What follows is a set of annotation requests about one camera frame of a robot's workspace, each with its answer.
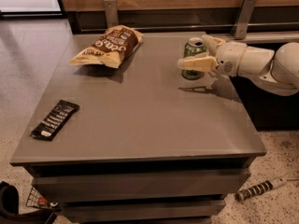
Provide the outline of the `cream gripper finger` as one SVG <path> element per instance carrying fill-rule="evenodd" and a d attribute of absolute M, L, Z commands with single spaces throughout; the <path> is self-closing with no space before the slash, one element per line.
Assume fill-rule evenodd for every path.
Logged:
<path fill-rule="evenodd" d="M 210 72 L 218 66 L 216 59 L 212 56 L 186 57 L 178 60 L 178 68 L 187 71 Z"/>
<path fill-rule="evenodd" d="M 225 43 L 225 40 L 211 35 L 202 35 L 202 39 L 209 54 L 212 56 L 215 56 L 218 47 Z"/>

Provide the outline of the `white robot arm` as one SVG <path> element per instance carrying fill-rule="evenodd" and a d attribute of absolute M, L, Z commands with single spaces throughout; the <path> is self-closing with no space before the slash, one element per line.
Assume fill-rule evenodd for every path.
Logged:
<path fill-rule="evenodd" d="M 245 77 L 258 88 L 280 96 L 299 91 L 299 43 L 290 42 L 277 51 L 202 35 L 206 51 L 178 60 L 181 70 Z"/>

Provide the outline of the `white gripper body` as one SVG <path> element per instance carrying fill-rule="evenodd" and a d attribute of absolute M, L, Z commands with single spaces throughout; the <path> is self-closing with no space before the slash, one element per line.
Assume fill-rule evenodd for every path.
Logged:
<path fill-rule="evenodd" d="M 218 62 L 217 71 L 221 74 L 235 77 L 241 56 L 246 48 L 246 44 L 234 41 L 220 45 L 216 52 L 216 60 Z"/>

